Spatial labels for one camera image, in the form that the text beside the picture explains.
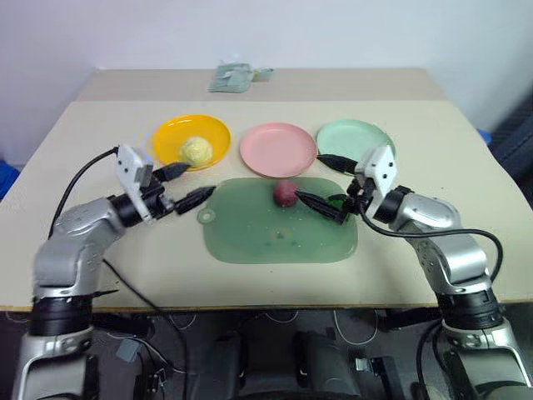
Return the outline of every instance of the yellow plate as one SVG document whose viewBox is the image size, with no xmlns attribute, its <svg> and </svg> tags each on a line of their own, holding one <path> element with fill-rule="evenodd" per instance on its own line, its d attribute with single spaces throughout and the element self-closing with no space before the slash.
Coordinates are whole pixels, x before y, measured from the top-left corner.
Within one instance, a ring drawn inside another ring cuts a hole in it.
<svg viewBox="0 0 533 400">
<path fill-rule="evenodd" d="M 224 158 L 230 147 L 230 131 L 223 122 L 208 115 L 184 115 L 161 125 L 152 135 L 153 151 L 163 164 L 182 162 L 181 148 L 190 138 L 206 139 L 213 147 L 212 160 L 201 167 L 190 170 L 209 168 Z"/>
</svg>

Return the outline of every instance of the black cable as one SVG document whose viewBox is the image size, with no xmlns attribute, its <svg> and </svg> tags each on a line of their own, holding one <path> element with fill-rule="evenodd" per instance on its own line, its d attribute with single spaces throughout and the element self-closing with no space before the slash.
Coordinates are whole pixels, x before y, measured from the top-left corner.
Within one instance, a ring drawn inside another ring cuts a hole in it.
<svg viewBox="0 0 533 400">
<path fill-rule="evenodd" d="M 418 383 L 421 385 L 424 398 L 428 399 L 429 394 L 427 392 L 426 380 L 424 379 L 424 373 L 422 372 L 422 351 L 424 350 L 424 344 L 426 343 L 428 337 L 431 335 L 433 329 L 441 324 L 441 320 L 433 322 L 427 329 L 422 333 L 422 336 L 418 340 L 418 346 L 416 347 L 416 375 L 418 376 Z"/>
<path fill-rule="evenodd" d="M 137 352 L 137 356 L 139 357 L 139 361 L 141 362 L 141 375 L 144 376 L 144 359 L 142 358 L 142 355 L 139 352 Z"/>
<path fill-rule="evenodd" d="M 68 184 L 67 189 L 65 189 L 65 192 L 63 193 L 61 200 L 59 201 L 59 204 L 57 205 L 56 212 L 53 215 L 52 224 L 50 226 L 50 230 L 48 232 L 48 238 L 50 238 L 53 234 L 53 225 L 56 222 L 57 218 L 61 215 L 63 208 L 65 207 L 65 203 L 68 200 L 68 196 L 70 195 L 72 189 L 76 185 L 77 181 L 80 179 L 80 177 L 94 164 L 96 164 L 98 161 L 112 155 L 118 153 L 118 147 L 114 147 L 110 150 L 107 150 L 106 152 L 103 152 L 99 156 L 96 156 L 91 161 L 89 161 L 87 164 L 85 164 L 82 169 L 80 169 L 76 175 L 74 175 L 74 178 L 71 180 L 71 182 Z M 122 281 L 122 283 L 130 289 L 138 298 L 140 298 L 146 305 L 148 305 L 156 314 L 162 316 L 165 321 L 167 321 L 171 327 L 176 332 L 178 339 L 182 345 L 182 351 L 183 351 L 183 367 L 182 370 L 184 373 L 183 376 L 183 388 L 182 388 L 182 400 L 187 400 L 187 384 L 188 384 L 188 376 L 187 376 L 187 367 L 188 367 L 188 349 L 187 349 L 187 340 L 185 339 L 185 336 L 183 333 L 179 330 L 179 328 L 176 326 L 174 321 L 168 316 L 168 313 L 163 311 L 161 308 L 159 308 L 155 303 L 153 303 L 151 300 L 149 300 L 146 296 L 141 294 L 138 290 L 136 290 L 124 277 L 115 269 L 111 263 L 106 260 L 105 258 L 102 260 L 108 267 L 111 269 L 111 271 L 115 274 L 115 276 L 118 278 L 118 280 Z"/>
<path fill-rule="evenodd" d="M 441 355 L 439 354 L 439 336 L 442 333 L 442 325 L 440 325 L 436 330 L 435 333 L 433 333 L 433 338 L 431 339 L 431 347 L 433 349 L 433 355 L 435 356 L 435 360 L 438 362 L 439 367 L 441 367 L 442 372 L 447 375 L 448 370 L 446 369 L 446 365 L 444 364 L 444 361 L 442 361 Z"/>
<path fill-rule="evenodd" d="M 182 352 L 183 352 L 183 367 L 181 370 L 183 373 L 183 387 L 182 387 L 182 400 L 187 400 L 187 384 L 188 384 L 188 361 L 189 361 L 189 355 L 188 355 L 188 348 L 187 348 L 187 340 L 185 339 L 185 335 L 183 335 L 183 332 L 179 330 L 178 326 L 174 323 L 172 318 L 170 318 L 169 313 L 159 308 L 156 304 L 154 304 L 150 299 L 148 299 L 146 296 L 144 296 L 142 293 L 140 293 L 138 290 L 136 290 L 130 282 L 128 282 L 117 270 L 116 268 L 111 265 L 111 263 L 103 259 L 103 262 L 111 269 L 111 272 L 115 274 L 115 276 L 122 281 L 124 286 L 126 286 L 128 289 L 130 289 L 133 294 L 135 294 L 138 298 L 140 298 L 146 305 L 148 305 L 157 315 L 160 317 L 163 317 L 165 321 L 167 321 L 171 327 L 174 329 L 174 332 L 176 332 L 177 337 L 180 340 L 180 343 L 182 345 Z"/>
<path fill-rule="evenodd" d="M 381 235 L 389 236 L 391 238 L 404 238 L 404 239 L 421 239 L 421 238 L 436 238 L 439 236 L 450 236 L 450 235 L 464 235 L 464 234 L 470 234 L 470 235 L 480 235 L 485 238 L 489 238 L 495 245 L 497 250 L 497 257 L 496 257 L 496 263 L 494 265 L 494 269 L 492 270 L 491 274 L 491 281 L 494 282 L 496 277 L 498 276 L 498 273 L 500 273 L 501 269 L 501 263 L 503 262 L 503 247 L 501 246 L 500 239 L 496 237 L 496 235 L 483 231 L 481 229 L 448 229 L 445 231 L 435 231 L 435 232 L 421 232 L 421 233 L 398 233 L 393 231 L 388 231 L 386 229 L 383 229 L 381 227 L 378 227 L 375 225 L 370 218 L 365 214 L 362 205 L 359 203 L 358 200 L 356 200 L 356 206 L 358 208 L 359 213 L 361 214 L 361 218 L 365 222 L 366 225 L 373 231 L 376 231 L 380 233 Z"/>
<path fill-rule="evenodd" d="M 72 181 L 68 184 L 67 188 L 65 189 L 65 193 L 62 195 L 61 200 L 59 201 L 59 204 L 57 205 L 56 212 L 53 214 L 52 218 L 52 225 L 50 225 L 50 230 L 48 231 L 48 238 L 52 237 L 53 234 L 53 224 L 56 223 L 56 220 L 61 215 L 63 208 L 65 207 L 65 203 L 67 202 L 68 196 L 70 196 L 71 191 L 74 189 L 74 186 L 76 185 L 79 178 L 82 177 L 82 175 L 94 164 L 99 162 L 100 160 L 104 159 L 105 157 L 111 156 L 112 154 L 118 153 L 118 147 L 114 147 L 110 150 L 107 150 L 106 152 L 103 152 L 99 156 L 96 156 L 91 161 L 89 161 L 87 164 L 85 164 L 82 169 L 80 169 L 76 175 L 72 178 Z"/>
</svg>

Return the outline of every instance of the wire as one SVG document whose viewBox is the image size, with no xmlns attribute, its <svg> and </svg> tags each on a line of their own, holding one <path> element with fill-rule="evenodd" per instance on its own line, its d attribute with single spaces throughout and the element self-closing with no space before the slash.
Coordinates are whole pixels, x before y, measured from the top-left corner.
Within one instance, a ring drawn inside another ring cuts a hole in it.
<svg viewBox="0 0 533 400">
<path fill-rule="evenodd" d="M 265 312 L 264 315 L 265 315 L 265 317 L 267 317 L 268 319 L 270 319 L 271 321 L 273 321 L 275 323 L 291 323 L 292 321 L 294 321 L 296 319 L 296 317 L 298 317 L 298 313 L 299 313 L 299 311 L 296 310 L 294 312 L 294 315 L 292 317 L 290 317 L 289 319 L 287 319 L 286 321 L 275 319 L 274 317 L 271 317 L 271 315 L 268 312 Z"/>
<path fill-rule="evenodd" d="M 153 362 L 153 357 L 152 357 L 152 353 L 154 353 L 155 355 L 157 355 L 159 357 L 159 359 L 165 363 L 166 365 L 168 365 L 175 373 L 182 373 L 182 374 L 186 374 L 186 373 L 189 373 L 189 372 L 185 372 L 185 371 L 182 371 L 181 369 L 179 368 L 176 368 L 174 367 L 174 364 L 168 360 L 168 358 L 166 358 L 165 356 L 163 356 L 163 354 L 161 353 L 160 350 L 158 350 L 153 344 L 151 344 L 150 342 L 148 342 L 148 340 L 145 340 L 145 339 L 141 339 L 137 336 L 115 336 L 109 332 L 106 332 L 106 335 L 108 335 L 110 338 L 113 338 L 113 339 L 118 339 L 118 340 L 122 340 L 122 339 L 129 339 L 129 340 L 133 340 L 134 342 L 138 342 L 140 344 L 142 344 L 146 350 L 148 351 L 148 355 L 150 356 L 150 358 L 152 359 L 152 364 L 154 364 L 154 368 L 155 368 L 155 363 Z"/>
<path fill-rule="evenodd" d="M 170 316 L 171 320 L 172 320 L 174 323 L 176 323 L 176 321 L 174 321 L 174 318 L 172 318 L 172 315 L 169 314 L 169 316 Z M 177 327 L 177 328 L 178 328 L 180 331 L 186 331 L 186 330 L 187 330 L 188 328 L 190 328 L 191 325 L 197 320 L 197 317 L 198 317 L 198 314 L 194 314 L 194 315 L 192 316 L 192 319 L 191 319 L 191 321 L 190 321 L 189 323 L 183 325 L 182 327 Z"/>
<path fill-rule="evenodd" d="M 103 152 L 102 154 L 96 156 L 91 161 L 89 161 L 87 164 L 85 164 L 82 169 L 80 169 L 76 175 L 74 175 L 74 178 L 71 180 L 71 182 L 68 184 L 67 189 L 65 189 L 65 192 L 63 193 L 61 200 L 59 201 L 59 204 L 57 205 L 56 212 L 54 213 L 54 216 L 52 218 L 52 224 L 50 226 L 50 229 L 48 231 L 48 238 L 50 238 L 53 234 L 53 225 L 56 222 L 56 220 L 59 218 L 59 216 L 62 213 L 63 208 L 65 207 L 65 203 L 67 202 L 67 199 L 73 190 L 74 186 L 76 185 L 77 181 L 80 179 L 80 177 L 94 164 L 96 164 L 98 161 L 112 155 L 112 154 L 118 154 L 118 147 L 114 147 L 110 150 L 107 150 L 106 152 Z M 182 400 L 187 400 L 187 384 L 188 384 L 188 377 L 187 377 L 187 367 L 188 367 L 188 349 L 187 349 L 187 340 L 185 339 L 185 336 L 180 331 L 179 327 L 174 323 L 174 321 L 168 316 L 168 313 L 166 311 L 163 311 L 161 308 L 159 308 L 154 302 L 152 302 L 150 299 L 148 299 L 146 296 L 144 296 L 142 293 L 140 293 L 138 290 L 136 290 L 131 283 L 129 283 L 119 272 L 116 270 L 116 268 L 111 265 L 111 263 L 106 260 L 105 258 L 102 260 L 108 267 L 111 269 L 111 271 L 115 274 L 115 276 L 122 281 L 122 283 L 130 289 L 133 294 L 135 294 L 138 298 L 140 298 L 148 307 L 150 307 L 156 314 L 162 316 L 165 321 L 167 321 L 172 329 L 176 332 L 176 335 L 179 339 L 180 344 L 182 345 L 182 352 L 183 352 L 183 369 L 184 372 L 183 375 L 183 387 L 182 387 Z"/>
<path fill-rule="evenodd" d="M 168 365 L 170 368 L 172 368 L 172 371 L 174 371 L 175 373 L 187 374 L 187 372 L 182 371 L 181 369 L 174 367 L 174 364 L 172 364 L 172 362 L 170 362 L 167 358 L 165 358 L 165 356 L 163 356 L 162 353 L 159 350 L 157 350 L 157 348 L 153 344 L 151 344 L 150 342 L 147 342 L 144 339 L 139 339 L 137 337 L 130 337 L 130 339 L 134 340 L 136 342 L 142 343 L 144 346 L 146 346 L 156 356 L 158 356 L 161 361 L 163 361 L 166 365 Z"/>
<path fill-rule="evenodd" d="M 13 318 L 12 316 L 9 315 L 9 311 L 6 311 L 5 313 L 6 313 L 6 319 L 11 321 L 12 323 L 27 323 L 28 322 L 28 319 L 26 319 L 26 318 L 24 318 L 24 319 Z"/>
<path fill-rule="evenodd" d="M 189 364 L 189 354 L 188 354 L 188 348 L 187 348 L 187 340 L 185 339 L 185 335 L 183 335 L 182 331 L 180 331 L 179 327 L 174 323 L 174 321 L 169 317 L 169 313 L 159 308 L 154 302 L 152 302 L 150 299 L 148 299 L 146 296 L 144 296 L 142 293 L 140 293 L 138 290 L 136 290 L 133 285 L 131 285 L 130 282 L 128 282 L 117 270 L 116 268 L 111 265 L 111 263 L 103 259 L 103 262 L 111 269 L 111 272 L 115 274 L 115 276 L 122 281 L 124 286 L 126 286 L 128 289 L 130 289 L 133 294 L 135 294 L 138 298 L 140 298 L 148 307 L 150 307 L 157 315 L 163 317 L 165 321 L 167 321 L 171 327 L 174 329 L 174 332 L 176 333 L 180 344 L 182 345 L 182 353 L 183 353 L 183 367 L 179 371 L 183 373 L 183 386 L 182 386 L 182 400 L 187 400 L 187 384 L 188 384 L 188 364 Z"/>
<path fill-rule="evenodd" d="M 440 325 L 436 330 L 435 333 L 433 333 L 433 338 L 431 339 L 431 348 L 433 349 L 433 356 L 435 356 L 435 360 L 438 362 L 439 367 L 441 367 L 442 372 L 447 375 L 448 370 L 446 369 L 446 365 L 442 361 L 441 355 L 439 354 L 439 336 L 442 333 L 442 325 Z"/>
<path fill-rule="evenodd" d="M 404 238 L 404 239 L 408 239 L 408 238 L 421 239 L 421 238 L 436 238 L 439 236 L 464 235 L 464 234 L 480 235 L 485 238 L 489 238 L 495 244 L 496 251 L 497 251 L 496 262 L 494 265 L 494 269 L 492 270 L 492 273 L 491 273 L 491 281 L 494 282 L 496 280 L 496 277 L 500 273 L 501 263 L 503 262 L 503 247 L 501 246 L 500 239 L 498 239 L 496 235 L 490 232 L 483 231 L 481 229 L 464 229 L 464 228 L 448 229 L 444 231 L 435 231 L 435 232 L 421 232 L 421 233 L 393 232 L 393 231 L 388 231 L 386 229 L 383 229 L 375 225 L 363 211 L 363 207 L 358 199 L 356 200 L 356 206 L 358 208 L 359 213 L 361 214 L 361 218 L 363 219 L 365 224 L 368 225 L 370 229 L 380 233 L 381 235 L 389 236 L 391 238 L 394 237 L 394 238 Z"/>
<path fill-rule="evenodd" d="M 418 346 L 416 347 L 416 375 L 418 376 L 418 383 L 421 385 L 424 398 L 429 398 L 427 392 L 426 380 L 424 379 L 424 373 L 422 372 L 422 351 L 424 350 L 424 344 L 427 342 L 428 337 L 433 332 L 433 329 L 438 327 L 441 324 L 441 320 L 433 322 L 426 330 L 422 333 L 422 336 L 418 340 Z"/>
<path fill-rule="evenodd" d="M 137 356 L 139 357 L 139 361 L 141 362 L 141 375 L 144 376 L 144 359 L 142 359 L 142 355 L 140 352 L 137 352 Z"/>
<path fill-rule="evenodd" d="M 339 332 L 339 335 L 341 336 L 342 340 L 344 340 L 346 343 L 351 344 L 352 346 L 362 346 L 364 344 L 370 343 L 377 335 L 377 325 L 379 322 L 379 318 L 377 316 L 377 311 L 374 310 L 374 315 L 376 316 L 376 323 L 374 324 L 374 332 L 372 332 L 372 335 L 366 340 L 363 340 L 362 342 L 352 342 L 348 339 L 346 339 L 346 336 L 341 331 L 341 327 L 339 326 L 339 321 L 336 316 L 336 310 L 333 310 L 333 322 L 335 323 L 336 331 Z"/>
<path fill-rule="evenodd" d="M 114 147 L 110 150 L 107 150 L 106 152 L 103 152 L 99 156 L 96 156 L 91 161 L 89 161 L 87 164 L 85 164 L 82 169 L 80 169 L 76 175 L 72 178 L 72 181 L 67 186 L 67 189 L 65 189 L 64 194 L 61 197 L 61 200 L 59 201 L 59 204 L 57 205 L 56 212 L 53 214 L 52 218 L 52 225 L 50 225 L 50 230 L 48 231 L 48 238 L 52 237 L 53 234 L 53 224 L 56 223 L 56 220 L 61 215 L 63 208 L 65 207 L 65 203 L 67 202 L 68 196 L 70 196 L 71 191 L 74 189 L 74 186 L 76 185 L 79 178 L 82 177 L 82 175 L 94 164 L 99 162 L 100 160 L 104 159 L 105 157 L 111 156 L 112 154 L 118 154 L 118 147 Z"/>
</svg>

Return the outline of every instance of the blue object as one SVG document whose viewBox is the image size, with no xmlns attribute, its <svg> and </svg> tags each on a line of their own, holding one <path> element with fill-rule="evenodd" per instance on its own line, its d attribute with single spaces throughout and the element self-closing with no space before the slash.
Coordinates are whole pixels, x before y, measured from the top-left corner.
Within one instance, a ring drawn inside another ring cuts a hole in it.
<svg viewBox="0 0 533 400">
<path fill-rule="evenodd" d="M 477 132 L 481 135 L 487 146 L 492 142 L 492 135 L 482 129 L 477 129 Z"/>
<path fill-rule="evenodd" d="M 7 191 L 17 180 L 20 172 L 5 161 L 0 161 L 0 199 L 3 199 Z"/>
</svg>

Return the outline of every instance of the white wall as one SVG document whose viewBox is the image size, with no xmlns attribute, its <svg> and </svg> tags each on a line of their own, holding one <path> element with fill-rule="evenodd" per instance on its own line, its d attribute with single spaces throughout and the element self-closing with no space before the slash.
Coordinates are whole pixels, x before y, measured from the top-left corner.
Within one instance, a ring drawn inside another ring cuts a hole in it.
<svg viewBox="0 0 533 400">
<path fill-rule="evenodd" d="M 423 67 L 479 128 L 533 83 L 531 0 L 0 0 L 0 158 L 25 163 L 94 68 Z"/>
</svg>

